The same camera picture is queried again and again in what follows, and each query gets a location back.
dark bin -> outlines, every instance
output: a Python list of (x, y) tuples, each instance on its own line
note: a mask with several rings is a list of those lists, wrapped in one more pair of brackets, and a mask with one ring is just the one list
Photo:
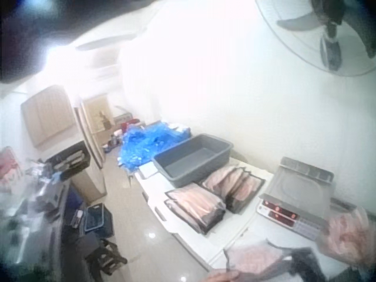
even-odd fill
[(85, 233), (90, 231), (94, 231), (100, 238), (113, 236), (112, 214), (102, 203), (86, 209)]

gray plastic tub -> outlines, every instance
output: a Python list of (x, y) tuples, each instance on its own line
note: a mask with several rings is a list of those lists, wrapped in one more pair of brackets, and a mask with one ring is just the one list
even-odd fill
[(224, 166), (232, 147), (225, 140), (200, 134), (159, 153), (153, 162), (174, 187), (183, 187)]

plastic bag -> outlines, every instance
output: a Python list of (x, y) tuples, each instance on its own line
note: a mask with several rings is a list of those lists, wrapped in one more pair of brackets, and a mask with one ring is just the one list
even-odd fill
[(224, 166), (204, 180), (202, 186), (220, 196), (228, 210), (239, 213), (264, 182), (264, 179), (253, 176), (243, 167)]
[(120, 164), (130, 171), (151, 161), (158, 153), (165, 151), (190, 137), (189, 130), (175, 131), (165, 123), (148, 126), (145, 129), (130, 126), (123, 136), (120, 150)]
[(227, 270), (240, 272), (236, 282), (325, 281), (310, 248), (281, 248), (268, 241), (247, 244), (243, 240), (240, 245), (232, 246), (224, 253)]
[(195, 183), (168, 191), (166, 195), (197, 223), (203, 234), (222, 220), (226, 211), (219, 197)]
[(231, 172), (235, 170), (235, 166), (224, 166), (213, 172), (203, 181), (202, 186), (214, 192), (215, 194), (221, 194), (219, 190), (219, 183), (221, 183)]
[(197, 233), (202, 233), (200, 226), (197, 222), (187, 214), (177, 203), (172, 199), (164, 201), (165, 205), (173, 212), (178, 218), (185, 221), (190, 227), (192, 227)]
[(330, 219), (329, 234), (322, 233), (317, 244), (323, 254), (353, 266), (376, 263), (376, 227), (363, 208)]
[(241, 181), (239, 186), (227, 197), (227, 209), (232, 213), (241, 212), (241, 210), (252, 201), (264, 182), (264, 179), (248, 174), (245, 179)]

wall fan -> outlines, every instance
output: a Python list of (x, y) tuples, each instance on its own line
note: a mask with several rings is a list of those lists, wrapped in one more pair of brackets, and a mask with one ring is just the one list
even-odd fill
[(304, 61), (340, 76), (376, 69), (376, 18), (368, 0), (257, 0), (279, 40)]

blue plastic bag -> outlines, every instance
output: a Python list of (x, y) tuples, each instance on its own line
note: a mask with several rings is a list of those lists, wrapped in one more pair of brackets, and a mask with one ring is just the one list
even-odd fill
[(120, 150), (120, 164), (131, 172), (152, 158), (190, 137), (189, 130), (175, 131), (165, 123), (158, 123), (145, 129), (132, 126), (123, 136)]

